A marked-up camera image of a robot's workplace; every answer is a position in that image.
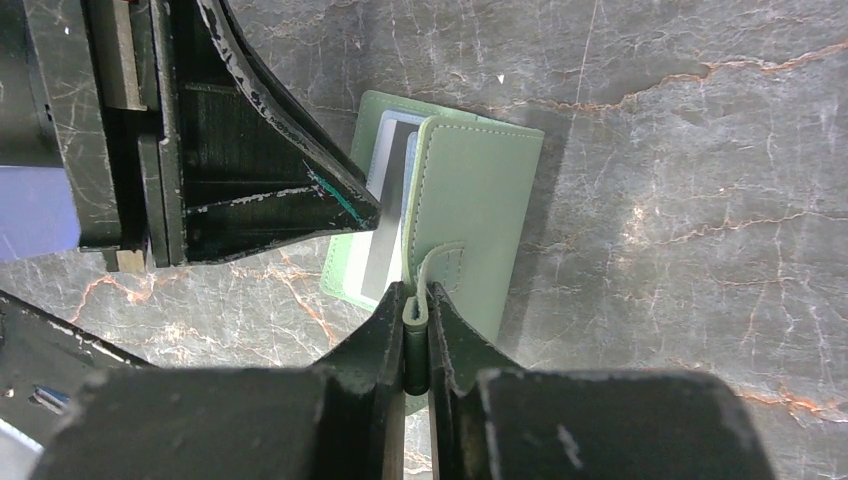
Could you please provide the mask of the green card holder wallet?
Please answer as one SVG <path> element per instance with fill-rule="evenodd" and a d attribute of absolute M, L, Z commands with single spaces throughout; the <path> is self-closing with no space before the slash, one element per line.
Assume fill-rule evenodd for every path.
<path fill-rule="evenodd" d="M 541 131 L 474 113 L 369 91 L 362 97 L 352 157 L 367 177 L 386 110 L 422 115 L 401 237 L 408 318 L 426 321 L 421 287 L 441 284 L 460 316 L 495 340 L 536 175 Z M 322 289 L 339 299 L 353 236 L 334 237 Z"/>

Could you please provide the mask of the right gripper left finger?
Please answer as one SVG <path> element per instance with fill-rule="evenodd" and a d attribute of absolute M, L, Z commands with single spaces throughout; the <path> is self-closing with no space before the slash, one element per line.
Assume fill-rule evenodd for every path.
<path fill-rule="evenodd" d="M 399 479 L 401 283 L 299 368 L 130 368 L 73 398 L 35 479 Z"/>

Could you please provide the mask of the blue three-compartment organizer tray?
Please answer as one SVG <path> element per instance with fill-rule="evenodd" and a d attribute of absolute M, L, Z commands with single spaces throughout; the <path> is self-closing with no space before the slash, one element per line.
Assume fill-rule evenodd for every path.
<path fill-rule="evenodd" d="M 80 226 L 61 168 L 1 169 L 1 260 L 74 249 Z"/>

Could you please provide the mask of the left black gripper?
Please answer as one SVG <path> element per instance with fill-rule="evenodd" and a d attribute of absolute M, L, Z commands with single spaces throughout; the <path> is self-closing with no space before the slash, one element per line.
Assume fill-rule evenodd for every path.
<path fill-rule="evenodd" d="M 70 186 L 77 247 L 111 271 L 166 263 L 160 1 L 1 5 L 1 164 Z"/>

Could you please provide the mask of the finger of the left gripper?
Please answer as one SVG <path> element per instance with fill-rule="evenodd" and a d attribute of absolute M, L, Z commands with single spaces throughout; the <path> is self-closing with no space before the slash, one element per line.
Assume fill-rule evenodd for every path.
<path fill-rule="evenodd" d="M 162 133 L 148 190 L 159 267 L 374 230 L 365 173 L 246 41 L 225 1 L 150 5 Z"/>

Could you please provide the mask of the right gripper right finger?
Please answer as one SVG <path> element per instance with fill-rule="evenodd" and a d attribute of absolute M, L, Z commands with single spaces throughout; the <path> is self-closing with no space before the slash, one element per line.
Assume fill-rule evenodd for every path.
<path fill-rule="evenodd" d="M 692 370 L 530 370 L 427 291 L 438 479 L 770 479 L 744 403 Z"/>

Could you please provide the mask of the thin card edge-on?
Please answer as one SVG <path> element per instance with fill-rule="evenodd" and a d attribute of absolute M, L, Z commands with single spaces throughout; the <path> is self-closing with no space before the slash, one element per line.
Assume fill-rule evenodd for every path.
<path fill-rule="evenodd" d="M 386 110 L 378 123 L 367 188 L 380 203 L 379 225 L 353 236 L 343 279 L 348 299 L 368 308 L 402 278 L 401 237 L 423 120 L 422 115 Z"/>

